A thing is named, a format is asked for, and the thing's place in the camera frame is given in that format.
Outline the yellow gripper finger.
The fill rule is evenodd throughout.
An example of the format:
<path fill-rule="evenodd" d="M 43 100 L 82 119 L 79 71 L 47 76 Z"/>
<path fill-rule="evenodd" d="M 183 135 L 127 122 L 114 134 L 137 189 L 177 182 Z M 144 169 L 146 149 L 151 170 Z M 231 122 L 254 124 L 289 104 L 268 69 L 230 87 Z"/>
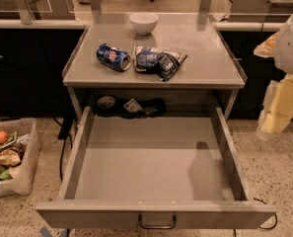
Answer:
<path fill-rule="evenodd" d="M 274 56 L 276 40 L 278 33 L 273 34 L 267 40 L 259 44 L 254 49 L 254 55 L 262 58 L 270 58 Z"/>
<path fill-rule="evenodd" d="M 269 140 L 288 126 L 293 119 L 293 75 L 287 74 L 280 82 L 272 80 L 265 92 L 256 136 Z"/>

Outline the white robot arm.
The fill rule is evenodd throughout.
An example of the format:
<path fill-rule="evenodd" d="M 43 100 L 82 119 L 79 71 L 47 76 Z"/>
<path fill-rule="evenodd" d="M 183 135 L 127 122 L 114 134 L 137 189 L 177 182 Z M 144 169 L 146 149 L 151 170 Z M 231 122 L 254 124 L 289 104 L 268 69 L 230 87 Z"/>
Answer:
<path fill-rule="evenodd" d="M 256 135 L 269 140 L 279 135 L 293 119 L 293 14 L 277 33 L 255 48 L 254 55 L 272 57 L 275 67 L 286 73 L 279 82 L 270 81 L 258 118 Z"/>

